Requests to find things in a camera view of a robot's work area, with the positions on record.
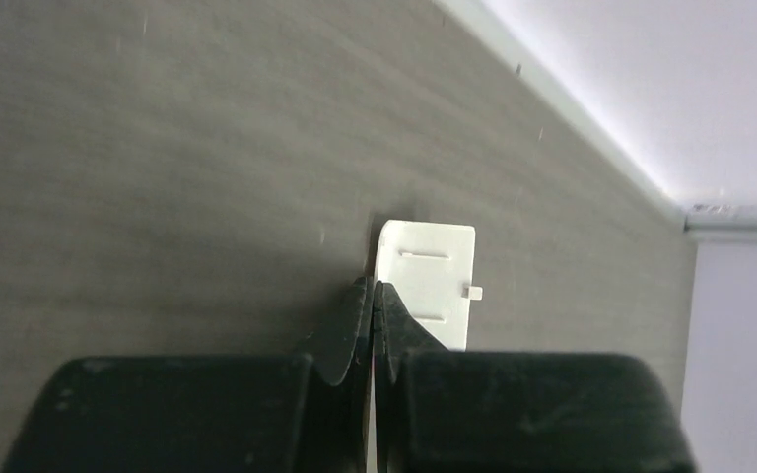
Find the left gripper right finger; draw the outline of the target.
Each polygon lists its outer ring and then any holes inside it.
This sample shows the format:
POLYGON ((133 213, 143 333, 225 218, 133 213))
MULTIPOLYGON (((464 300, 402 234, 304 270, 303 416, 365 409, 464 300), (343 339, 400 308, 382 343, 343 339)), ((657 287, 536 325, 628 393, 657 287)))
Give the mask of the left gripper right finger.
POLYGON ((617 353, 464 352, 396 289, 373 309, 381 472, 693 472, 653 370, 617 353))

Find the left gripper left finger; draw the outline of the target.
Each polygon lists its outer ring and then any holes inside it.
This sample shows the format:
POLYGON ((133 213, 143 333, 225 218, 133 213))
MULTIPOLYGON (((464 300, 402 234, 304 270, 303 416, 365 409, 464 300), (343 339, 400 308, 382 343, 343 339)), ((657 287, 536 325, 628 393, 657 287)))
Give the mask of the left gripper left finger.
POLYGON ((363 472, 374 281, 281 355, 86 357, 40 391, 5 472, 363 472))

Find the small remote battery cover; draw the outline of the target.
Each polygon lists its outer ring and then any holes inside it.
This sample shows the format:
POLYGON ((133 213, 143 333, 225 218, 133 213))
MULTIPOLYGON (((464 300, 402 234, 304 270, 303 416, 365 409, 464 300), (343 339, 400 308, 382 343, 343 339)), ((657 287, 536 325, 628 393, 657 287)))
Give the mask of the small remote battery cover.
POLYGON ((382 226, 374 276, 391 284, 410 315, 451 350, 467 347, 473 283, 472 226, 389 220, 382 226))

